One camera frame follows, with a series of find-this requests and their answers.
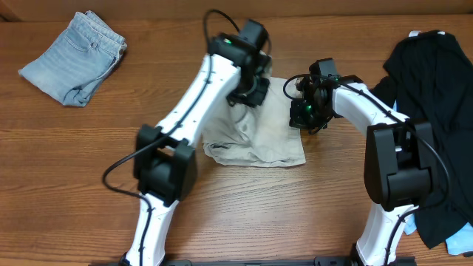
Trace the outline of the beige khaki shorts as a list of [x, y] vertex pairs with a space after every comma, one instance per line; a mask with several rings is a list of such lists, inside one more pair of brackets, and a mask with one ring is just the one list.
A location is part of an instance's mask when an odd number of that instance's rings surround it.
[[290, 99], [284, 78], [270, 81], [262, 105], [251, 108], [222, 101], [203, 130], [203, 151], [224, 166], [291, 167], [306, 163], [299, 129], [289, 126]]

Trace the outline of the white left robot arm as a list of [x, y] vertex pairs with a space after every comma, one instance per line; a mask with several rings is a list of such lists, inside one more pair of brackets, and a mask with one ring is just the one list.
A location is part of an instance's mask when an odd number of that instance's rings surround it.
[[173, 110], [155, 127], [144, 125], [136, 137], [133, 175], [138, 181], [140, 213], [135, 237], [120, 265], [161, 265], [174, 210], [197, 178], [196, 146], [220, 103], [262, 104], [269, 80], [263, 77], [270, 57], [262, 24], [247, 20], [236, 34], [220, 33], [196, 78]]

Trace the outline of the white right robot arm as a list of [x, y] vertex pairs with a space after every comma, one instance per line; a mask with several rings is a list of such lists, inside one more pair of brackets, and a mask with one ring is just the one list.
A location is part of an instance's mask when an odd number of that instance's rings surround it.
[[357, 76], [341, 76], [332, 58], [286, 84], [300, 93], [291, 97], [290, 126], [316, 134], [344, 117], [366, 138], [364, 186], [372, 205], [364, 232], [349, 256], [319, 256], [315, 265], [414, 265], [413, 258], [397, 257], [396, 248], [437, 185], [431, 125], [395, 111]]

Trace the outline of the black shirt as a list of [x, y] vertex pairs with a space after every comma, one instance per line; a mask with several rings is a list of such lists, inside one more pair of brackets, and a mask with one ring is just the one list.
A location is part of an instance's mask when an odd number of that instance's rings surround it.
[[372, 93], [413, 119], [428, 120], [444, 164], [439, 181], [451, 194], [418, 212], [414, 225], [428, 248], [442, 242], [452, 255], [472, 251], [472, 63], [450, 33], [433, 30], [399, 42], [384, 63], [387, 76]]

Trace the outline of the folded light blue jeans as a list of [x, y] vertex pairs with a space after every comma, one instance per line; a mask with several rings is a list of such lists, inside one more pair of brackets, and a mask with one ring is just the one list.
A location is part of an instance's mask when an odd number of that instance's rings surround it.
[[126, 51], [126, 39], [91, 10], [67, 28], [19, 75], [64, 106], [84, 107]]

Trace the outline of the light blue garment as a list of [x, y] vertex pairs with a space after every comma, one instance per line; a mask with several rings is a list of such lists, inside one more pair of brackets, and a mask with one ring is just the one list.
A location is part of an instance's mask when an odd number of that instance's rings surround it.
[[397, 110], [411, 118], [427, 119], [433, 127], [435, 148], [451, 178], [451, 194], [439, 207], [410, 218], [405, 234], [417, 231], [428, 248], [446, 243], [448, 253], [472, 251], [472, 105], [434, 101], [397, 102]]

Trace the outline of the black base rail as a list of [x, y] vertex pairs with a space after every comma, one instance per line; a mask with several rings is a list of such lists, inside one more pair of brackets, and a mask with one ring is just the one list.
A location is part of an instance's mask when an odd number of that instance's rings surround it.
[[319, 256], [305, 260], [262, 260], [262, 261], [222, 261], [191, 262], [189, 260], [165, 261], [161, 266], [357, 266], [360, 263], [346, 256]]

